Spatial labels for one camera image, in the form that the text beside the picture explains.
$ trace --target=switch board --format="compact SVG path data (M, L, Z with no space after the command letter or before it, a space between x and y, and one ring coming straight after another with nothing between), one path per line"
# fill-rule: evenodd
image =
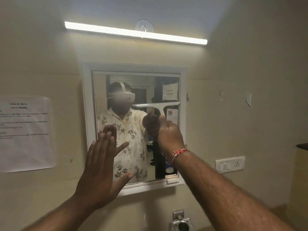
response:
M215 160L215 169L220 173L243 170L244 166L245 166L244 156Z

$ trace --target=led light bar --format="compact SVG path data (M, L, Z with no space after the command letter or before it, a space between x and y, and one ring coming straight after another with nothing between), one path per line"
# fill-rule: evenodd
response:
M103 27L103 26L96 26L96 25L89 25L83 23L72 23L72 22L65 22L65 27L67 29L73 30L81 30L81 31L88 31L88 32L100 32L118 36L128 36L134 38L147 38L159 41L172 41L172 42L180 42L180 43L188 43L188 44L196 44L196 45L206 45L207 40L205 39L198 39L198 38L191 38L191 37L184 37L184 36L173 36L173 35L165 35L153 32L143 32L143 31L136 31L136 30L128 30L122 28L114 28L114 27Z

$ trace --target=cream floral shirt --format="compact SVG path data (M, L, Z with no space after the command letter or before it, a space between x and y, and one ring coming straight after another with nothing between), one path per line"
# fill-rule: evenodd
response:
M117 181L127 172L132 172L135 175L129 183L147 180L147 145L145 128L142 125L142 120L146 115L146 112L129 109L122 120L110 108L105 115L97 117L98 131L102 131L106 125L115 124L117 127L117 147L126 141L129 142L129 146L114 159L113 181Z

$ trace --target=hairy forearm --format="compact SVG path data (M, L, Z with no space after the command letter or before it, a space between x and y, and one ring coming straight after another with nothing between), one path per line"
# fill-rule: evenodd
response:
M93 211L71 197L22 231L75 231Z
M216 230L293 230L194 153L180 154L174 165Z

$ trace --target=vr headset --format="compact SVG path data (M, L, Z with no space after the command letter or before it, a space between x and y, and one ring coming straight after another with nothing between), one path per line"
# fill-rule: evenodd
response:
M122 91L117 91L117 92L112 92L108 93L110 96L109 98L113 98L114 101L116 102L128 102L128 103L133 103L135 101L135 94L131 93L129 91L126 91L124 84L121 82L120 83L122 86Z

